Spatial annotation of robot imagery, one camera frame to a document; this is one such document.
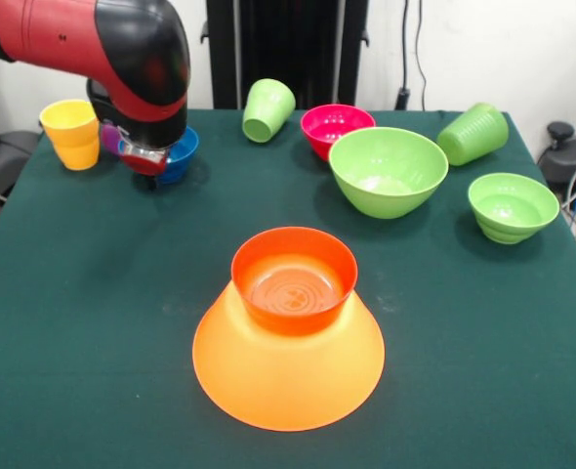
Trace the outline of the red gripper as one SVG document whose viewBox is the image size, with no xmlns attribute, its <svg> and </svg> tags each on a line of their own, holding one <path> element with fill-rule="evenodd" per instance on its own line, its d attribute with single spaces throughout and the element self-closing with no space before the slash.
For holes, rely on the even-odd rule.
<svg viewBox="0 0 576 469">
<path fill-rule="evenodd" d="M 156 176 L 162 174 L 167 166 L 168 151 L 166 149 L 146 149 L 120 140 L 118 143 L 120 159 L 134 172 L 145 175 L 147 188 L 156 191 L 159 183 Z"/>
</svg>

